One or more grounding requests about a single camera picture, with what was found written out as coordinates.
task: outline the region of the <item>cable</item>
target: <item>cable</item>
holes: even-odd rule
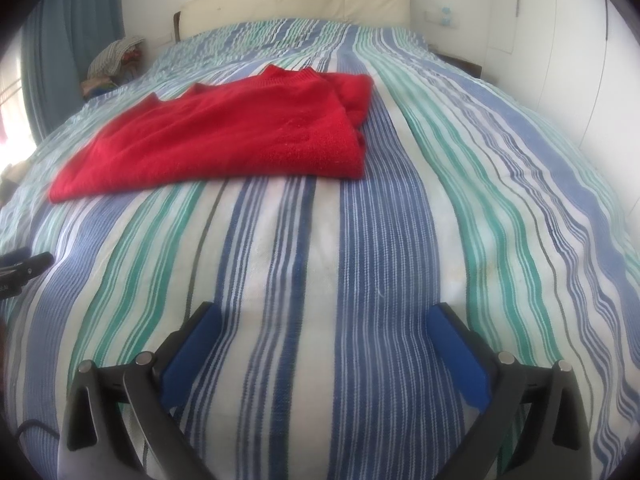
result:
[[[16,439],[16,441],[20,440],[21,434],[23,434],[26,430],[28,430],[29,428],[32,428],[33,426],[46,431],[53,438],[60,440],[60,434],[56,430],[54,430],[52,427],[47,426],[44,422],[40,422],[36,418],[29,418],[28,420],[25,420],[20,426],[18,426],[17,430],[15,430],[14,438]]]

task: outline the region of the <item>striped cloth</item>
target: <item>striped cloth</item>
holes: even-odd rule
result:
[[[129,36],[108,44],[89,65],[86,78],[116,75],[120,71],[122,56],[144,39],[142,36]]]
[[[149,92],[173,98],[268,63],[373,77],[363,180],[235,178],[47,203],[56,171]],[[128,362],[213,300],[223,335],[173,415],[217,478],[430,479],[474,420],[424,331],[425,308],[447,301],[496,351],[574,365],[594,479],[638,432],[640,260],[613,192],[545,120],[407,30],[273,20],[201,34],[85,105],[34,166],[0,213],[0,253],[56,255],[2,308],[14,429],[59,427],[82,359]],[[55,478],[55,440],[33,428],[22,443]]]

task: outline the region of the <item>window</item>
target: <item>window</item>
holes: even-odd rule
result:
[[[27,159],[35,147],[22,98],[18,33],[0,60],[0,171]]]

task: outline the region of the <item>nightstand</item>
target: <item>nightstand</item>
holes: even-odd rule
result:
[[[476,65],[475,63],[471,63],[470,61],[465,61],[464,59],[458,59],[457,57],[446,56],[445,54],[438,54],[434,52],[436,56],[438,56],[441,60],[463,70],[468,73],[470,76],[477,77],[480,79],[480,75],[482,74],[482,67],[480,65]]]

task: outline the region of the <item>folded red sweater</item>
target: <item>folded red sweater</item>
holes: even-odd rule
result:
[[[226,176],[361,178],[371,87],[367,75],[268,66],[169,101],[150,94],[69,160],[49,199]]]

